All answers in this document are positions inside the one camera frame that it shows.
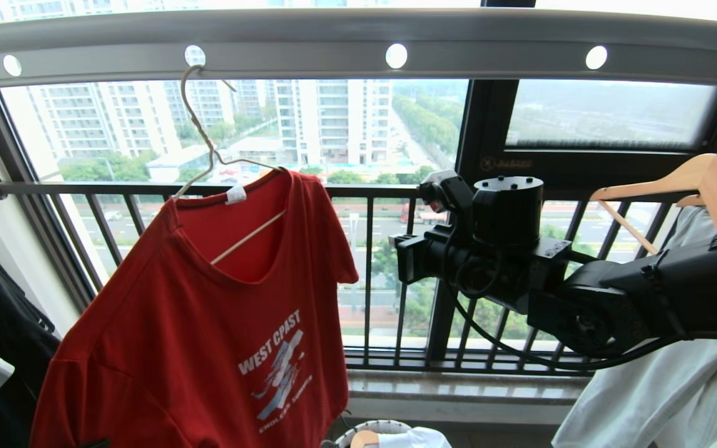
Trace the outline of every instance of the wire hanger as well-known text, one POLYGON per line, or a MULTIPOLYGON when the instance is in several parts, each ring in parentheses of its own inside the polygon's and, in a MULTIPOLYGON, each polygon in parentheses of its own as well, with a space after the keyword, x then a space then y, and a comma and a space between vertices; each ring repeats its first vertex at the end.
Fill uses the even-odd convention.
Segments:
MULTIPOLYGON (((200 71, 204 68, 201 63, 196 63, 196 65, 191 65, 190 68, 185 70, 184 74, 182 75, 182 102, 184 103, 184 107, 187 108, 188 114, 190 114, 190 121, 193 122, 193 125, 195 128, 199 131, 199 134, 204 139, 204 143, 207 144, 207 147, 209 149, 209 167, 202 172, 198 173, 196 176, 193 176, 193 179, 190 179, 187 181, 182 188, 177 191, 175 195, 173 195, 174 199, 181 198, 182 195, 184 195, 187 190, 190 189, 190 186, 195 184, 199 179, 203 179, 204 176, 208 175, 209 173, 214 170, 214 159, 217 159, 221 162, 223 165, 229 165, 229 164, 235 164, 236 162, 248 162, 249 164, 259 165, 262 167, 271 168, 273 170, 281 170, 279 167, 273 167, 272 165, 266 165, 262 164, 261 162, 251 161, 251 159, 234 159, 233 161, 225 162, 223 161, 223 158, 220 156, 220 153, 217 152, 214 149, 214 145, 212 144, 212 140, 210 140, 209 136, 207 135, 207 132, 204 130, 203 126, 201 125, 201 121, 199 120, 199 117, 196 116, 195 111, 193 110, 192 106, 190 105, 189 100, 187 99, 187 79, 190 77, 190 74, 193 73, 193 71, 200 71)), ((233 87, 227 80, 221 80, 223 84, 227 85, 228 88, 231 89, 231 91, 237 91, 236 88, 233 87)))
MULTIPOLYGON (((209 148, 210 165, 207 169, 203 170, 201 173, 194 176, 193 179, 190 179, 186 184, 184 184, 184 186, 179 190, 179 192, 177 192, 173 196, 174 199, 178 199, 182 195, 184 195, 185 191, 190 189, 190 186, 192 184, 194 184, 195 181, 208 175, 208 173, 211 173, 212 170, 214 170, 214 159, 216 159, 216 158, 223 165, 235 164, 236 162, 248 162, 249 164, 255 164, 255 165, 262 166, 262 167, 268 167, 268 168, 271 168, 276 171, 282 171, 282 169, 280 167, 273 167, 272 165, 266 165, 266 164, 262 164, 261 162, 251 161, 251 159, 234 159, 233 161, 224 162, 222 157, 220 156, 220 153, 218 153, 216 150, 214 150, 214 145, 212 144, 209 136, 207 135, 207 132, 204 130, 203 126, 201 125, 201 121, 199 121, 199 117, 196 116, 195 111, 193 110, 192 106, 190 105, 190 102, 187 99, 187 79, 190 77, 190 74, 193 73, 193 71, 202 70, 203 68, 204 68, 204 66, 201 65, 201 63, 196 63, 196 65, 191 65, 190 68, 185 70, 184 74, 182 75, 182 101, 184 102, 184 107, 187 108, 187 112, 190 113, 190 120, 195 125, 195 128, 197 130, 199 130, 199 133, 201 134, 201 136, 204 139, 204 142, 207 144, 207 147, 209 148)), ((230 88, 231 90, 237 91, 237 89, 234 88, 233 86, 231 86, 231 84, 228 84, 228 82, 226 80, 222 80, 222 82, 225 85, 227 85, 228 88, 230 88)), ((244 238, 242 238, 240 241, 237 241, 237 243, 235 243, 233 246, 229 247, 223 253, 221 253, 216 258, 214 258, 210 262, 210 264, 217 264, 217 262, 219 262, 223 258, 227 257, 227 255, 230 254, 231 252, 234 252, 234 250, 236 250, 238 247, 242 246, 242 244, 245 244, 245 242, 247 242, 248 240, 253 238, 257 233, 261 232, 262 230, 267 228, 270 224, 273 224, 273 222, 277 221, 279 218, 284 216, 284 213, 286 213, 286 212, 287 212, 287 210, 282 210, 281 213, 278 213, 278 215, 270 218, 270 220, 268 220, 267 222, 265 222, 264 224, 262 224, 261 226, 259 226, 255 230, 253 230, 253 232, 249 233, 244 238)))
POLYGON ((651 242, 632 227, 623 216, 612 209, 606 200, 686 190, 699 191, 708 206, 715 230, 717 230, 717 154, 695 156, 662 179, 640 184, 600 188, 591 195, 590 200, 598 201, 615 221, 628 230, 649 253, 655 254, 658 252, 657 248, 652 246, 651 242))

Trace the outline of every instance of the high-rise building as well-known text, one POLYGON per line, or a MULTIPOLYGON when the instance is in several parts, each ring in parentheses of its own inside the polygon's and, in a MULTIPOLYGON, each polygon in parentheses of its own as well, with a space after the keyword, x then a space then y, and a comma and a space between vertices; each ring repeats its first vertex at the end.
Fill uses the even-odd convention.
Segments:
POLYGON ((279 80, 282 147, 299 164, 375 164, 389 157, 389 80, 279 80))
MULTIPOLYGON (((165 96, 171 117, 176 124, 190 122, 190 113, 182 101, 182 93, 177 80, 163 82, 165 96)), ((233 123, 233 105, 231 91, 219 80, 191 80, 187 82, 187 100, 201 124, 205 128, 219 122, 233 123)))
POLYGON ((56 157, 119 151, 168 153, 181 147, 159 82, 107 82, 29 87, 56 157))
POLYGON ((268 89, 273 89, 273 81, 234 80, 233 83, 237 89, 234 93, 237 113, 251 118, 264 118, 265 107, 273 100, 273 97, 268 95, 268 89))
MULTIPOLYGON (((0 0, 0 20, 150 11, 161 0, 0 0)), ((168 153, 181 147, 162 82, 101 82, 27 88, 55 158, 118 151, 168 153)))

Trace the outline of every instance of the wooden hanger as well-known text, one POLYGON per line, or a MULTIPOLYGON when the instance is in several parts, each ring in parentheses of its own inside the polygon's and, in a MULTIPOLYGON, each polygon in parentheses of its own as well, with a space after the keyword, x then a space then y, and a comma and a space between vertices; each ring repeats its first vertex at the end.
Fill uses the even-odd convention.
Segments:
POLYGON ((685 198, 681 198, 679 202, 677 202, 677 207, 687 207, 687 206, 703 206, 705 205, 705 201, 702 199, 700 195, 689 195, 685 196, 685 198))
POLYGON ((359 431, 353 436, 353 440, 350 441, 350 448, 364 448, 367 445, 380 445, 381 440, 378 439, 378 434, 375 431, 359 431))
POLYGON ((598 201, 602 207, 608 210, 615 221, 628 230, 649 253, 654 254, 658 252, 657 248, 652 246, 623 216, 613 210, 606 200, 686 190, 699 191, 700 197, 708 207, 715 230, 717 230, 717 154, 695 156, 662 179, 640 184, 600 188, 591 195, 590 200, 598 201))

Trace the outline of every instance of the black cable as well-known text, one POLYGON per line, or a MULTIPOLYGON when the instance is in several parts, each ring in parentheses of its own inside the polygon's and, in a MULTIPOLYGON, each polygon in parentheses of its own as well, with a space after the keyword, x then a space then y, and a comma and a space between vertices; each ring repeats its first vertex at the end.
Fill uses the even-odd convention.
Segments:
POLYGON ((492 266, 492 269, 494 270, 492 279, 490 279, 489 283, 487 283, 486 286, 482 287, 481 289, 469 289, 469 287, 467 287, 466 283, 464 282, 464 280, 466 280, 464 279, 464 275, 466 275, 466 273, 469 272, 470 269, 475 269, 479 266, 488 266, 489 264, 490 263, 486 261, 467 261, 466 263, 462 264, 461 267, 458 268, 458 272, 456 272, 455 278, 458 290, 470 299, 478 299, 488 295, 490 290, 492 290, 494 284, 497 283, 497 278, 500 277, 500 272, 502 272, 503 270, 504 257, 500 257, 497 266, 492 266))
POLYGON ((548 366, 549 368, 556 368, 556 369, 562 369, 562 370, 576 370, 576 371, 586 371, 586 370, 599 370, 603 368, 612 368, 612 366, 618 366, 623 363, 629 363, 629 361, 636 360, 640 357, 643 357, 644 355, 648 355, 651 352, 654 352, 657 349, 663 348, 666 345, 669 345, 671 343, 675 343, 678 340, 680 340, 680 337, 678 335, 671 335, 671 337, 662 337, 657 338, 656 340, 653 340, 652 342, 645 343, 644 345, 641 345, 638 348, 632 349, 629 352, 626 352, 622 355, 619 355, 619 357, 610 358, 608 360, 601 360, 601 361, 594 361, 591 363, 565 363, 561 361, 553 361, 553 360, 545 360, 541 357, 536 357, 536 355, 533 355, 528 352, 523 352, 517 348, 513 348, 510 345, 503 343, 503 341, 499 340, 498 338, 493 337, 488 332, 486 332, 479 324, 475 322, 474 319, 469 317, 469 313, 464 309, 464 306, 461 305, 460 301, 458 301, 458 295, 454 293, 454 290, 452 289, 452 284, 450 284, 449 276, 447 275, 447 258, 449 255, 450 246, 452 246, 452 238, 455 235, 455 227, 452 228, 452 231, 450 232, 450 236, 447 237, 447 242, 444 244, 444 258, 441 260, 441 277, 444 281, 444 287, 447 289, 447 295, 449 295, 450 299, 452 300, 453 305, 458 310, 458 313, 461 313, 462 317, 464 317, 464 320, 466 320, 469 325, 475 329, 475 331, 481 335, 481 337, 486 338, 490 343, 495 344, 499 348, 505 350, 506 352, 510 352, 514 355, 518 355, 518 357, 526 359, 532 363, 538 363, 543 366, 548 366))

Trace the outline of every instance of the clothing tag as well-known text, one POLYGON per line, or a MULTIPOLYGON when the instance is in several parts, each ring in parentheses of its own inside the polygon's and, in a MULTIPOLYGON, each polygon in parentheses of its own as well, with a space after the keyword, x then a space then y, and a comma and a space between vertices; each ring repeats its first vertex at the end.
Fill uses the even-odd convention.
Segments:
POLYGON ((235 185, 225 192, 225 203, 234 204, 237 202, 245 201, 248 198, 248 194, 245 193, 245 188, 241 185, 235 185))

